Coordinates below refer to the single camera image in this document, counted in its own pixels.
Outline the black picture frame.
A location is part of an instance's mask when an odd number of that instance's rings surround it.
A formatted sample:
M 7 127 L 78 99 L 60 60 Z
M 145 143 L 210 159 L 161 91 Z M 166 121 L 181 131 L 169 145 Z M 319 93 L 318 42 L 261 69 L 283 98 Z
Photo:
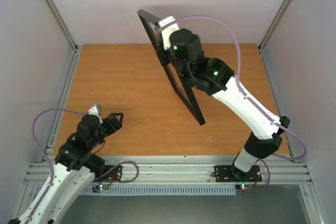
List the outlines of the black picture frame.
M 171 52 L 166 48 L 167 43 L 164 42 L 161 32 L 159 31 L 159 23 L 164 21 L 171 21 L 173 17 L 161 19 L 143 9 L 138 10 L 137 14 L 173 90 L 191 112 L 192 116 L 197 120 L 199 125 L 204 125 L 205 119 L 200 110 L 194 92 L 192 91 L 192 87 L 186 80 L 181 79 L 174 66 L 171 64 Z

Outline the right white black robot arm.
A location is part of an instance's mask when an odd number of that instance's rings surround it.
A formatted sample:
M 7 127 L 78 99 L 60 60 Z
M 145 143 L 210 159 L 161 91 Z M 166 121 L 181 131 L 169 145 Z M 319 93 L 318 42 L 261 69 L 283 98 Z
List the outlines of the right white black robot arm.
M 266 109 L 221 59 L 205 56 L 198 35 L 178 28 L 163 32 L 162 38 L 164 49 L 171 52 L 171 63 L 178 75 L 226 105 L 251 129 L 247 142 L 230 168 L 236 180 L 245 179 L 256 161 L 279 150 L 282 128 L 288 127 L 290 120 Z

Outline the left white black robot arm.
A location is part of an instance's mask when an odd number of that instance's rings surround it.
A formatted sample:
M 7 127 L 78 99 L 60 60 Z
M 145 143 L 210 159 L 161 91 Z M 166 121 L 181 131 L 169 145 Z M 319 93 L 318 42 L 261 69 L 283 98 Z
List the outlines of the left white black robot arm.
M 35 199 L 9 223 L 60 223 L 80 192 L 93 180 L 105 177 L 105 161 L 92 151 L 121 129 L 122 120 L 122 113 L 111 113 L 104 119 L 97 114 L 84 115 L 76 131 L 59 148 L 50 175 Z

